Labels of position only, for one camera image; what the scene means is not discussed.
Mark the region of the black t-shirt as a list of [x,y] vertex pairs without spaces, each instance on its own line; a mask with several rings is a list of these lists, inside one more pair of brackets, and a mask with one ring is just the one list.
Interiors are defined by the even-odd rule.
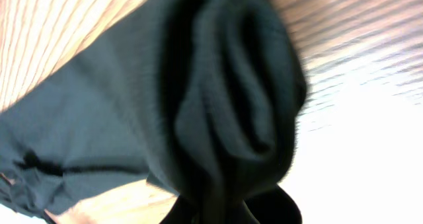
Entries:
[[306,94],[270,0],[147,0],[1,114],[1,203],[48,219],[146,179],[228,223],[287,173]]

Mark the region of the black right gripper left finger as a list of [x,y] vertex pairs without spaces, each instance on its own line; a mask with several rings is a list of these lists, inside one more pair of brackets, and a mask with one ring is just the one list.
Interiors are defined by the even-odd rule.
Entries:
[[188,200],[179,196],[159,224],[198,224],[198,212]]

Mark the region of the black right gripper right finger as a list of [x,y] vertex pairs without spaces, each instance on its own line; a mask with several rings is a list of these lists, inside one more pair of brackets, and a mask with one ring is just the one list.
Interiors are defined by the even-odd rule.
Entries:
[[228,224],[302,224],[301,212],[294,200],[279,186],[247,198],[232,209]]

